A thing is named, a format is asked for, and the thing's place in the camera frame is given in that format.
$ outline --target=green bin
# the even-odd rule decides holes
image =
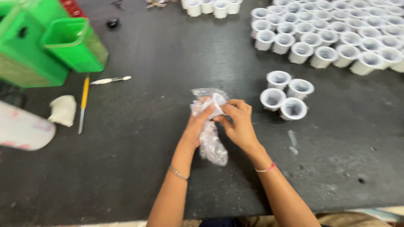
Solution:
[[[108,50],[84,17],[55,20],[42,45],[78,73],[103,71],[108,59]]]

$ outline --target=plastic wrap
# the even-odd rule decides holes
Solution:
[[[220,105],[225,104],[229,100],[229,97],[224,91],[217,88],[200,88],[193,89],[192,93],[198,98],[198,100],[205,96],[210,96],[203,102],[194,100],[194,103],[191,104],[191,111],[193,116],[197,116],[211,103],[214,103],[216,109],[213,114],[209,116],[209,119],[212,119],[219,115],[223,115],[223,111],[221,110]],[[210,121],[209,119],[205,121],[199,135],[199,155],[202,159],[208,159],[215,165],[225,166],[229,159],[227,150],[219,140],[215,122]]]

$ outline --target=black table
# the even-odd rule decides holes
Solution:
[[[164,179],[194,100],[190,90],[217,87],[253,107],[258,139],[314,212],[404,204],[404,83],[400,74],[353,75],[287,56],[257,52],[250,11],[265,1],[245,1],[239,15],[190,18],[181,3],[145,9],[125,1],[82,0],[110,51],[108,67],[91,79],[132,76],[90,87],[84,131],[58,125],[55,138],[34,152],[0,148],[0,225],[70,225],[145,220]],[[105,22],[118,16],[122,26]],[[266,73],[289,72],[313,83],[305,118],[281,120],[262,109]],[[26,109],[49,117],[49,103],[74,95],[83,75],[65,85],[27,89]],[[289,150],[293,130],[299,154]],[[229,163],[194,157],[185,218],[269,214],[259,179],[242,151],[219,128]]]

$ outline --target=plastic part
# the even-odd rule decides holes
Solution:
[[[240,12],[240,6],[243,0],[230,0],[229,8],[227,10],[228,14],[238,14]]]
[[[259,99],[261,100],[264,109],[277,111],[286,99],[286,94],[277,88],[265,89]]]
[[[255,39],[257,32],[270,30],[271,24],[266,20],[256,20],[251,23],[251,38]]]
[[[350,67],[351,72],[365,76],[383,65],[383,58],[376,53],[364,51],[360,53],[358,60]]]
[[[272,51],[274,53],[284,55],[289,51],[290,47],[293,44],[295,44],[295,42],[296,42],[296,39],[291,34],[279,33],[276,35],[275,43],[274,43],[274,47],[272,48]]]
[[[282,103],[280,117],[286,121],[299,120],[306,116],[307,106],[306,104],[296,98],[286,98]]]
[[[103,71],[107,63],[108,50],[84,17],[55,20],[41,42],[76,72]]]
[[[381,32],[374,27],[361,27],[358,30],[358,34],[361,37],[371,37],[371,38],[378,38],[379,36],[381,36]]]
[[[188,0],[187,14],[190,17],[197,17],[201,15],[201,1]]]
[[[268,88],[284,90],[291,80],[292,76],[284,71],[272,71],[267,74]]]
[[[323,43],[320,36],[316,33],[307,33],[300,37],[300,41],[309,44],[313,48],[321,46]]]
[[[254,22],[254,21],[260,20],[260,19],[265,19],[265,17],[267,15],[268,15],[268,11],[266,9],[255,8],[251,11],[251,22]]]
[[[327,68],[333,61],[338,59],[338,53],[331,47],[320,46],[316,48],[310,59],[310,65],[317,69]]]
[[[56,132],[53,123],[0,101],[0,144],[35,151],[48,144]]]
[[[330,30],[322,30],[317,32],[322,40],[321,46],[331,46],[332,44],[336,43],[339,39],[337,33],[330,31]]]
[[[197,116],[212,102],[216,106],[214,113],[220,110],[219,105],[223,105],[229,100],[225,92],[217,88],[200,88],[192,90],[192,93],[198,100],[194,100],[191,104],[191,111],[193,116]],[[199,135],[200,147],[199,155],[202,159],[208,159],[215,165],[225,166],[229,159],[227,150],[219,140],[217,128],[214,121],[206,120]]]
[[[348,44],[352,46],[359,46],[362,43],[362,37],[356,34],[355,32],[343,32],[339,35],[339,41],[335,44],[335,46],[339,46],[341,44]]]
[[[293,23],[289,23],[289,22],[283,22],[281,23],[276,30],[278,31],[278,33],[288,33],[291,35],[295,35],[297,30],[296,30],[296,25]]]
[[[359,58],[360,50],[357,47],[342,44],[337,46],[338,59],[333,62],[333,65],[339,68],[349,66],[354,60]]]
[[[213,0],[202,0],[201,11],[203,14],[213,13]]]
[[[259,31],[255,36],[255,48],[257,50],[269,50],[275,41],[275,33],[273,31]]]
[[[314,48],[307,43],[297,42],[293,44],[289,54],[289,60],[292,63],[303,64],[313,53]]]
[[[293,79],[289,83],[287,97],[293,97],[304,100],[307,96],[314,92],[314,86],[307,80]]]
[[[380,48],[377,54],[384,60],[383,64],[380,66],[381,70],[385,70],[391,65],[401,62],[404,57],[400,51],[387,46]]]
[[[278,25],[283,23],[281,17],[275,14],[268,15],[267,17],[265,17],[265,20],[269,21],[269,23],[271,24],[271,31],[275,31]]]
[[[375,38],[363,37],[362,42],[359,45],[359,49],[362,51],[369,51],[376,53],[382,47],[380,41]]]

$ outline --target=white plastic cup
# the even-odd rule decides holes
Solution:
[[[286,121],[299,120],[306,116],[307,106],[306,104],[296,98],[286,98],[281,107],[280,117]]]
[[[255,36],[255,48],[257,50],[269,50],[275,41],[275,33],[273,31],[259,31]]]
[[[266,20],[256,20],[251,23],[251,38],[255,39],[257,32],[270,30],[271,24]]]
[[[277,88],[265,89],[259,99],[261,100],[264,109],[277,111],[286,99],[286,94]]]
[[[381,56],[373,52],[364,51],[360,53],[358,60],[349,69],[357,75],[365,76],[375,69],[380,69],[383,63],[384,60]]]
[[[316,69],[325,69],[337,59],[338,53],[336,50],[328,46],[320,46],[314,51],[314,55],[310,59],[310,65]]]
[[[268,88],[284,90],[292,80],[292,76],[284,71],[272,71],[267,74]]]
[[[317,32],[322,40],[321,46],[331,46],[339,40],[339,36],[337,33],[330,30],[322,30]]]
[[[296,39],[291,34],[279,33],[276,35],[272,51],[284,55],[289,51],[290,47],[295,44],[295,42]]]
[[[48,144],[56,127],[46,119],[0,101],[0,145],[35,151]]]
[[[360,50],[357,47],[342,44],[337,46],[338,59],[332,64],[338,68],[349,66],[354,60],[359,58]]]
[[[288,85],[289,89],[286,93],[288,98],[304,100],[307,96],[314,92],[314,86],[307,80],[293,79]]]
[[[401,62],[404,57],[400,51],[387,46],[380,48],[377,54],[384,60],[383,64],[380,67],[381,70],[385,70],[388,67]]]
[[[303,64],[313,55],[314,48],[307,43],[297,42],[293,44],[289,54],[289,61],[296,64]]]

